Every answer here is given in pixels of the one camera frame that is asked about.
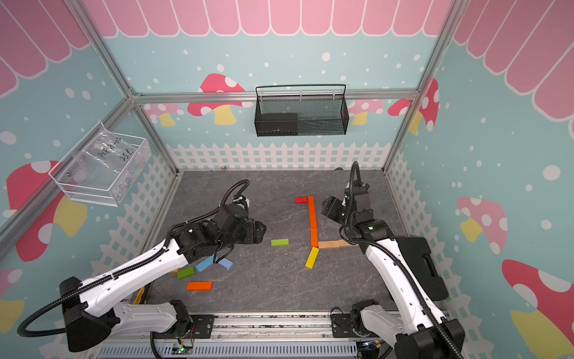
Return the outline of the yellow handled tool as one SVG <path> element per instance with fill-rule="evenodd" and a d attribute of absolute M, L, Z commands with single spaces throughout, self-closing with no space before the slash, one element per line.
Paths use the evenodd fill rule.
<path fill-rule="evenodd" d="M 144 287 L 140 288 L 140 290 L 137 292 L 136 297 L 134 299 L 133 304 L 134 305 L 140 305 L 142 297 L 144 296 L 146 292 L 146 289 Z"/>

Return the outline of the light blue short block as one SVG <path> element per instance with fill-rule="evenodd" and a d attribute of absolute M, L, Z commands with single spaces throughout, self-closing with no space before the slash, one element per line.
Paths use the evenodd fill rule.
<path fill-rule="evenodd" d="M 227 258 L 223 258 L 221 259 L 218 264 L 220 266 L 223 266 L 226 270 L 231 270 L 234 266 L 234 263 L 231 260 L 228 260 Z"/>

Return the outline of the green block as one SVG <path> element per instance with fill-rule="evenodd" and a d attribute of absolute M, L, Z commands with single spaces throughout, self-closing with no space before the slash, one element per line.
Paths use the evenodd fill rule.
<path fill-rule="evenodd" d="M 195 274 L 195 268 L 194 268 L 193 266 L 188 267 L 188 268 L 185 268 L 185 269 L 180 269 L 180 270 L 176 273 L 177 278 L 178 278 L 179 280 L 183 280 L 183 279 L 185 279 L 185 278 L 189 278 L 189 277 L 193 276 L 194 274 Z"/>
<path fill-rule="evenodd" d="M 272 247 L 281 247 L 281 246 L 288 246 L 289 240 L 288 239 L 273 239 L 271 241 Z"/>

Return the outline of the orange block short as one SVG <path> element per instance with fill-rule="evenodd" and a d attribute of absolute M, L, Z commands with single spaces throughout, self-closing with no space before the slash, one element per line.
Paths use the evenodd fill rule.
<path fill-rule="evenodd" d="M 317 227 L 313 227 L 310 230 L 310 243 L 311 243 L 312 247 L 318 248 L 318 228 Z"/>

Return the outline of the natural wood block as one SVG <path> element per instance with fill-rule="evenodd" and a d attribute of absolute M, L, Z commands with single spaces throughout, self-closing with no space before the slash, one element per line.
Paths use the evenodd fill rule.
<path fill-rule="evenodd" d="M 336 248 L 347 248 L 351 247 L 351 244 L 345 242 L 345 240 L 333 240 L 333 241 L 321 241 L 318 243 L 319 249 L 336 249 Z"/>

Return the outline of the clear plastic bag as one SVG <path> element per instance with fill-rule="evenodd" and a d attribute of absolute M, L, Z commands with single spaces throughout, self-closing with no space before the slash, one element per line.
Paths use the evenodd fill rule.
<path fill-rule="evenodd" d="M 84 180 L 113 182 L 119 177 L 138 147 L 119 134 L 99 127 L 94 137 L 75 155 Z"/>

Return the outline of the light blue long block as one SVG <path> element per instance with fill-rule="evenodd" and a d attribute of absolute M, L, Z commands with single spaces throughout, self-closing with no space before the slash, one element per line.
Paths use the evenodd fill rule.
<path fill-rule="evenodd" d="M 214 264 L 214 257 L 207 257 L 205 260 L 203 260 L 202 262 L 200 262 L 199 264 L 197 264 L 195 266 L 195 269 L 197 270 L 197 272 L 203 272 L 204 270 L 208 269 L 209 266 Z"/>

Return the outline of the orange block front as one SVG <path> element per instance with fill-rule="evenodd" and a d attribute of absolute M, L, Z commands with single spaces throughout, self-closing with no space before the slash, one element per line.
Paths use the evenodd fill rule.
<path fill-rule="evenodd" d="M 189 282 L 186 290 L 190 292 L 211 291 L 213 283 L 210 281 L 204 282 Z"/>

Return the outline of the yellow long block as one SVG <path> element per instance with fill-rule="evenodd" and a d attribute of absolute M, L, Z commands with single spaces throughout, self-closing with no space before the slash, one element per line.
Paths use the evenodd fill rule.
<path fill-rule="evenodd" d="M 319 248 L 312 247 L 305 265 L 308 269 L 312 269 L 315 266 L 318 254 L 319 254 Z"/>

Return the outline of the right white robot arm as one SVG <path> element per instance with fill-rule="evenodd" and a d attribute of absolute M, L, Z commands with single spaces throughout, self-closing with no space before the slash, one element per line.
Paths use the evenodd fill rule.
<path fill-rule="evenodd" d="M 351 166 L 344 199 L 329 197 L 321 212 L 339 223 L 341 239 L 359 247 L 377 269 L 400 313 L 395 317 L 372 300 L 356 303 L 350 316 L 357 335 L 376 335 L 397 358 L 461 358 L 462 325 L 447 319 L 431 300 L 404 259 L 396 236 L 385 221 L 374 217 L 358 162 Z"/>

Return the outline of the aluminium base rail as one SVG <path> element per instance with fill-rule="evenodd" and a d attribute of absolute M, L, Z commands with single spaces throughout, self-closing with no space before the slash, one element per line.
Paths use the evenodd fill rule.
<path fill-rule="evenodd" d="M 332 316 L 339 310 L 316 312 L 220 312 L 207 329 L 208 338 L 156 339 L 147 334 L 112 338 L 87 358 L 394 358 L 391 346 L 378 337 L 354 337 Z"/>

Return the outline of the black box in basket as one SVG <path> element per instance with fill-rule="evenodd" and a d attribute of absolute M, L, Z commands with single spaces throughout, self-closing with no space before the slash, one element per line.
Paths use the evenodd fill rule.
<path fill-rule="evenodd" d="M 297 136 L 298 119 L 296 113 L 256 114 L 255 127 L 258 137 Z"/>

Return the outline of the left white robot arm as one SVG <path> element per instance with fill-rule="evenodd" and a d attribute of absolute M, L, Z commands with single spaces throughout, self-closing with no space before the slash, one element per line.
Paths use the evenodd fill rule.
<path fill-rule="evenodd" d="M 191 337 L 194 320 L 181 300 L 130 305 L 123 300 L 174 270 L 198 260 L 224 260 L 236 245 L 260 244 L 266 226 L 249 216 L 243 195 L 249 180 L 232 185 L 218 206 L 175 224 L 163 241 L 142 255 L 95 278 L 61 282 L 59 299 L 43 306 L 16 329 L 21 337 L 65 334 L 71 352 L 83 352 L 112 336 L 147 332 L 181 340 Z"/>

